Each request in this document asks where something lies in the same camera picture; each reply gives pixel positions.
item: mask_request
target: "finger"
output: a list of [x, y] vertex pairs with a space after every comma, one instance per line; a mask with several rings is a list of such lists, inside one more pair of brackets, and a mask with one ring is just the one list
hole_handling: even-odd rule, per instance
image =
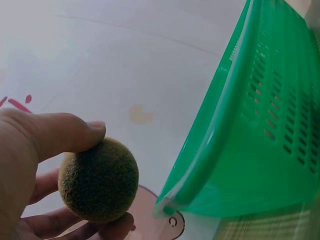
[[37, 153], [38, 162], [63, 152], [86, 151], [106, 134], [104, 122], [84, 122], [70, 113], [33, 114], [2, 109], [1, 117], [27, 136]]
[[36, 177], [29, 205], [35, 204], [46, 196], [58, 191], [58, 175], [59, 169], [55, 169]]
[[99, 229], [102, 228], [102, 225], [95, 224], [92, 222], [87, 222], [78, 229], [64, 235], [57, 237], [54, 240], [87, 240], [88, 238], [95, 235]]
[[133, 224], [134, 217], [130, 213], [126, 213], [120, 219], [99, 230], [90, 240], [124, 240], [132, 229]]
[[25, 217], [23, 220], [40, 239], [54, 238], [81, 221], [66, 207], [43, 215]]

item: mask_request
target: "plastic basket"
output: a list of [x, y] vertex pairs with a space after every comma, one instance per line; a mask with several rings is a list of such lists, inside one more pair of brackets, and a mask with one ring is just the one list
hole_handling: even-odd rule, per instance
[[310, 200], [320, 173], [315, 33], [284, 0], [247, 0], [154, 216], [235, 217]]

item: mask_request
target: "fingernail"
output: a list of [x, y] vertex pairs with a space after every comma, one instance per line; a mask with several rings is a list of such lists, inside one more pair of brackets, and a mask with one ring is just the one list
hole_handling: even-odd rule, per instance
[[87, 122], [87, 124], [91, 127], [98, 128], [98, 129], [101, 129], [106, 125], [104, 121], [89, 121]]

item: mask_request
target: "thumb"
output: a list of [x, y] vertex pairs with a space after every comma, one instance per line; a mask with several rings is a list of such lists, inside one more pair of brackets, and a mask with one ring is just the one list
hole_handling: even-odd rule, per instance
[[63, 152], [86, 151], [106, 134], [103, 121], [85, 122], [70, 113], [33, 114], [3, 109], [0, 120], [4, 119], [28, 139], [39, 163]]

